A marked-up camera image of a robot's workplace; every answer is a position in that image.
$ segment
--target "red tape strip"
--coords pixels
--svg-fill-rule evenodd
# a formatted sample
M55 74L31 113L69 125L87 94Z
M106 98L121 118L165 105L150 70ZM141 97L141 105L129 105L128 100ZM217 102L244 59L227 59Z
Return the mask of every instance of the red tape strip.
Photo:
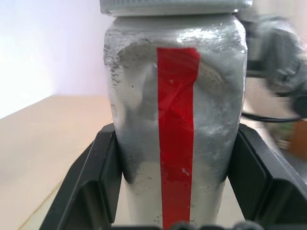
M158 109L163 228L190 219L193 165L194 48L158 48Z

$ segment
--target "beige tabletop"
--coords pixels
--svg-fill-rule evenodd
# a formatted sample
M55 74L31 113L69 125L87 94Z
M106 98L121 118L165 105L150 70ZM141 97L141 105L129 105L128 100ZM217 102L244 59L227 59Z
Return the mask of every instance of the beige tabletop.
M260 123L241 122L273 145ZM109 123L104 96L52 96L0 120L1 229L38 229L71 164ZM116 224L131 224L124 183L119 202ZM217 223L230 227L240 220L227 181Z

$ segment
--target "black cable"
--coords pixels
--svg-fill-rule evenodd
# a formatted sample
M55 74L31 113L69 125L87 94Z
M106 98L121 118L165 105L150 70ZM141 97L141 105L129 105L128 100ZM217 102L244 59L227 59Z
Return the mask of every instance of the black cable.
M260 121L264 123L287 123L287 122L297 122L302 120L301 117L295 117L295 118L275 118L275 117L269 117L269 116L259 116L254 114L248 114L248 113L242 113L243 117L246 117L247 119L254 120L254 121Z

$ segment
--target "white lid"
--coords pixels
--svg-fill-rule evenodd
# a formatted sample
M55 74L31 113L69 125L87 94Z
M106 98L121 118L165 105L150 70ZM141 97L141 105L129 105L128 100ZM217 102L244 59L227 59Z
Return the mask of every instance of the white lid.
M154 16L235 12L253 0L100 0L101 12L112 16Z

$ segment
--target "black holder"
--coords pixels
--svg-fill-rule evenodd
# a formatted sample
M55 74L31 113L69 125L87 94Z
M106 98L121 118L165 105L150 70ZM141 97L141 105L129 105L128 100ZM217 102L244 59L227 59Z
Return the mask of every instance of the black holder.
M71 166L40 229L158 230L156 227L111 227L122 177L119 156L114 126L110 124ZM307 230L307 185L286 160L269 149L255 130L242 124L228 178L246 220L266 230ZM173 229L192 227L177 225ZM207 226L201 230L223 228Z

